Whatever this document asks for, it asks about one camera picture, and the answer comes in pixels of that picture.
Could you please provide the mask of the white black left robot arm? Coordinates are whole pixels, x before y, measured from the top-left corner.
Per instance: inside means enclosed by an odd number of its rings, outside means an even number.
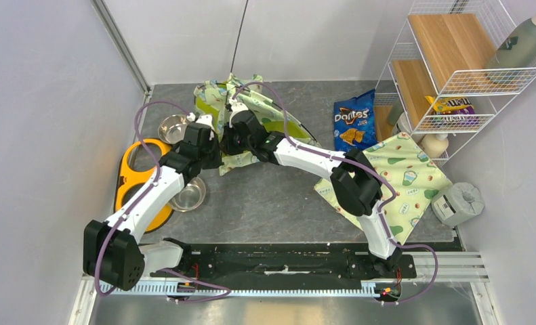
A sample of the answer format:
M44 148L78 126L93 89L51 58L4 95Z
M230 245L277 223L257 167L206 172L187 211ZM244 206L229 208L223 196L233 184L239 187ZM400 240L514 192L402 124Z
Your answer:
M132 289L151 273L169 269L182 277L192 270L193 259L181 244L163 240L140 245L152 220L203 169L221 163L218 137L211 123L200 118L188 123L184 138L161 157L156 169L134 196L105 221L90 221L83 233L83 271L94 277L100 295L112 289Z

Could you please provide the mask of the green avocado-print pet tent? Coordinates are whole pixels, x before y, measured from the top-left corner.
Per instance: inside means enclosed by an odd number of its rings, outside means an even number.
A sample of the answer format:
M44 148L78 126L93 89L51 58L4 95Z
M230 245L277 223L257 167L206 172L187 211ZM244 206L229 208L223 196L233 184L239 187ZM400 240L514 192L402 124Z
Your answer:
M226 105L236 90L250 82L263 82L260 75L253 75L251 80L240 79L230 74L226 81L205 81L194 89L194 110L197 114L211 114L213 116L213 128L219 140L222 140L225 124L229 122L232 114ZM262 94L263 86L251 85L245 87L238 95L237 100L244 103L266 128L270 118L276 116L276 110L270 105L275 102L272 98ZM223 176L231 170L258 163L259 160L251 152L243 152L230 156L222 153L223 165L218 168L219 176Z

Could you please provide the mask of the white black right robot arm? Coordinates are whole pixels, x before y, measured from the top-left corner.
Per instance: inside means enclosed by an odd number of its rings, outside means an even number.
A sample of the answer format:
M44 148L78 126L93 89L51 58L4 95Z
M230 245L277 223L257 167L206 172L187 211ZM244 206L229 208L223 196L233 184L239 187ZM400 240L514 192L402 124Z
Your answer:
M369 252L374 255L373 271L388 277L398 269L400 244L384 217L382 186L388 182L375 172L362 151L324 150L285 133L267 131L242 103L229 106L228 111L221 143L225 153L249 151L264 163L301 169L330 182L341 210L355 216L361 224Z

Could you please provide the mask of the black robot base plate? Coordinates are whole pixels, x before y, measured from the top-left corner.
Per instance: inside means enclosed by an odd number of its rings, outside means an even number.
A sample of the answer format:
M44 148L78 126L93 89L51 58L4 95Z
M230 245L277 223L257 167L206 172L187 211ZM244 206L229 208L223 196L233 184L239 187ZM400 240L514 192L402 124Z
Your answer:
M228 274L292 272L322 274L332 269L346 274L345 267L355 262L356 275L364 279L389 278L403 268L400 256L391 270L380 265L365 243L288 243L288 244L189 244L174 271L211 283Z

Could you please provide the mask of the long black tent pole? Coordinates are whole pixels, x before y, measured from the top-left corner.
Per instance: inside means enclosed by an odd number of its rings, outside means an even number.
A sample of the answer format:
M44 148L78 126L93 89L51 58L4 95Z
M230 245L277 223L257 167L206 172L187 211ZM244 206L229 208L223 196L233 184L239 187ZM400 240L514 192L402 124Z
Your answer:
M236 64L236 57L237 57L237 53L238 53L238 50L239 50L239 43L240 43L241 35L242 35L242 32L243 32L243 25L245 23L245 17L247 15L247 9L249 7L249 2L250 2L250 0L245 1L243 12L242 12L242 15L241 15L241 20L240 20L240 24L239 24L239 28L238 28L238 33L237 33L237 36L236 36L236 42L234 44L234 50L233 50L233 53L232 53L232 60L231 60L231 63L230 63L230 70L229 70L230 74L234 73L234 67L235 67L235 64Z

